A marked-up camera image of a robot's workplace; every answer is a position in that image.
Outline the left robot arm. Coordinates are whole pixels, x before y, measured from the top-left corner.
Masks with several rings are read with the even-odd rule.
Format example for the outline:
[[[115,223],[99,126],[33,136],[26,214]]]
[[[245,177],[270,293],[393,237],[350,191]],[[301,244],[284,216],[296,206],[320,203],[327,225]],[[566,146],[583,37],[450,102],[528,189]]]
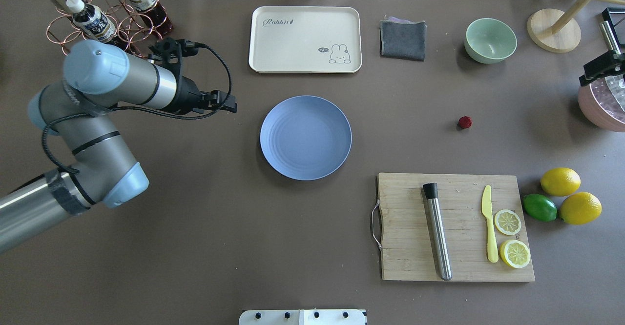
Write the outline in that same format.
[[[149,186],[110,114],[141,111],[175,120],[201,120],[237,111],[232,90],[200,91],[182,74],[183,58],[204,43],[166,38],[147,60],[94,40],[76,43],[62,80],[28,106],[42,129],[41,145],[55,165],[1,200],[1,251],[8,251],[97,203],[115,208]]]

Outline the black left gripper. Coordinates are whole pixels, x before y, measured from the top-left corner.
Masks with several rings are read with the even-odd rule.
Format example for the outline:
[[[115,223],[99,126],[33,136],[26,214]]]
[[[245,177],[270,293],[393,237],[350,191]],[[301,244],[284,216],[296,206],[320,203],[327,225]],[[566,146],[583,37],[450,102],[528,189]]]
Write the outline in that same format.
[[[172,100],[172,114],[186,115],[190,112],[203,114],[208,109],[214,112],[227,111],[236,113],[237,102],[229,101],[229,98],[229,92],[214,90],[208,94],[208,101],[206,101],[205,93],[199,91],[193,80],[181,77],[178,82],[176,95]]]

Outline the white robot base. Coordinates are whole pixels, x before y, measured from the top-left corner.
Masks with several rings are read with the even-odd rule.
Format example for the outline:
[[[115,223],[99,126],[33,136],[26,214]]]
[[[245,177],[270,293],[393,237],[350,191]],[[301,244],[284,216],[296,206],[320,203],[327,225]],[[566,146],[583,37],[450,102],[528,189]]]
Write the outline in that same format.
[[[248,310],[239,316],[239,325],[366,325],[362,309],[280,309]]]

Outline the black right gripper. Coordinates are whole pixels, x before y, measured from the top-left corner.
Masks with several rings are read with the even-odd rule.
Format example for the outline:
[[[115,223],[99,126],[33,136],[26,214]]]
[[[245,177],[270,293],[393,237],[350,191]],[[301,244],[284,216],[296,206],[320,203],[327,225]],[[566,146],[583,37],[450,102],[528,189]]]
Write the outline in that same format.
[[[607,76],[623,75],[625,69],[625,54],[607,51],[584,65],[584,74],[580,76],[580,86]]]

